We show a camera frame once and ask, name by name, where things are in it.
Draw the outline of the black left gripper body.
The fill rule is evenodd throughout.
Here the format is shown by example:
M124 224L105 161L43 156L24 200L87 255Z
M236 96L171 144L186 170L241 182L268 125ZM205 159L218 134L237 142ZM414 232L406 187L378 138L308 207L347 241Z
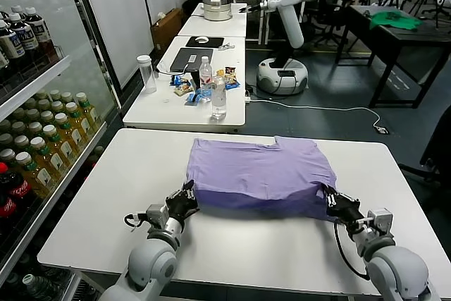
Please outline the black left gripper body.
M169 202L166 198L168 215L173 219L187 219L199 211L197 199L195 202L185 202L184 199Z

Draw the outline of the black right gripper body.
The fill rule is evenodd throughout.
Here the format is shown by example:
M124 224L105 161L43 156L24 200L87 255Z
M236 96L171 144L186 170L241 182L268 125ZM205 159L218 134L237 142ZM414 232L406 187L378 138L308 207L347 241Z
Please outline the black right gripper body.
M327 206L326 213L330 217L338 218L345 225L356 223L364 216L359 210L359 204L336 204L332 207Z

